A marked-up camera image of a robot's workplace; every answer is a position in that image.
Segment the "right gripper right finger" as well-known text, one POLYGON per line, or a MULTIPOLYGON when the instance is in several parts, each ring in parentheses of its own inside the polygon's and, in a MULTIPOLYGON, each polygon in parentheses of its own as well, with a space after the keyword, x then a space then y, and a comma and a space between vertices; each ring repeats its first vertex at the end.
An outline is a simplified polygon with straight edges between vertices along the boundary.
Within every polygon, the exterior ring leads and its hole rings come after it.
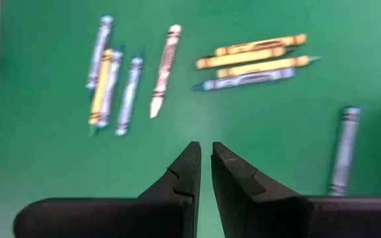
POLYGON ((381 197, 301 195, 220 142, 211 162, 226 237, 381 237, 381 197))

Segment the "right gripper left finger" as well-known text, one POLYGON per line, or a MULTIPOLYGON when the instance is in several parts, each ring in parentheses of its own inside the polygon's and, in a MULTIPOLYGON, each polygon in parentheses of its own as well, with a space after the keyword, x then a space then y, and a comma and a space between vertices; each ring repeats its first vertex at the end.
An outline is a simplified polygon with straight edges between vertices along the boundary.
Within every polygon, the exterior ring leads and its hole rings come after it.
POLYGON ((47 198, 15 217, 15 237, 195 237, 201 148, 190 142, 136 198, 47 198))

